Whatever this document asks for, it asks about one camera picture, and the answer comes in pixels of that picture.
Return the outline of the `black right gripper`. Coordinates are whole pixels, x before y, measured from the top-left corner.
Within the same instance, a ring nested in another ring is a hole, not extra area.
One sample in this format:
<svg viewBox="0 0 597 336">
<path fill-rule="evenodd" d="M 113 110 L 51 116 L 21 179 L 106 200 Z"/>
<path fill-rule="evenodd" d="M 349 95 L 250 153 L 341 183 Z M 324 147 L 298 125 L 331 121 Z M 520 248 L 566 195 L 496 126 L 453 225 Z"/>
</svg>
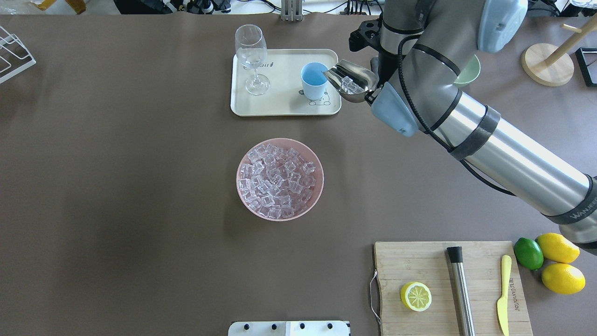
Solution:
<svg viewBox="0 0 597 336">
<path fill-rule="evenodd" d="M 363 21 L 356 30 L 350 33 L 350 51 L 358 52 L 366 47 L 371 47 L 377 52 L 382 52 L 381 28 L 382 20 Z"/>
</svg>

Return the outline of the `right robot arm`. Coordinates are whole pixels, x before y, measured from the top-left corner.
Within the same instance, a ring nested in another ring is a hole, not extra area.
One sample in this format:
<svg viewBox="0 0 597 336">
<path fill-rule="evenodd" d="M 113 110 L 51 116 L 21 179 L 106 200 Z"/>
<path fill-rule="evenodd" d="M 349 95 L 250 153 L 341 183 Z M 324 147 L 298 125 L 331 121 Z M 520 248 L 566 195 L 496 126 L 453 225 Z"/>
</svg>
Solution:
<svg viewBox="0 0 597 336">
<path fill-rule="evenodd" d="M 372 113 L 404 136 L 428 134 L 476 179 L 517 196 L 596 253 L 596 178 L 521 132 L 454 83 L 478 51 L 513 38 L 526 0 L 387 0 L 380 15 L 378 93 Z"/>
</svg>

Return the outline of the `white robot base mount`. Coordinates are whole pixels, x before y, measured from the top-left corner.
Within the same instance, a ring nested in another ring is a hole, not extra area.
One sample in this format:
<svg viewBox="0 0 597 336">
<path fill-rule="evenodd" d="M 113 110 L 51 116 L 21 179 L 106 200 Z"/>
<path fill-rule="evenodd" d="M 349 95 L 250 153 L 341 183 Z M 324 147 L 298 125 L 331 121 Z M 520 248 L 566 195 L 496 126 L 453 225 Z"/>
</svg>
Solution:
<svg viewBox="0 0 597 336">
<path fill-rule="evenodd" d="M 229 336 L 350 336 L 349 321 L 249 321 L 233 322 Z"/>
</svg>

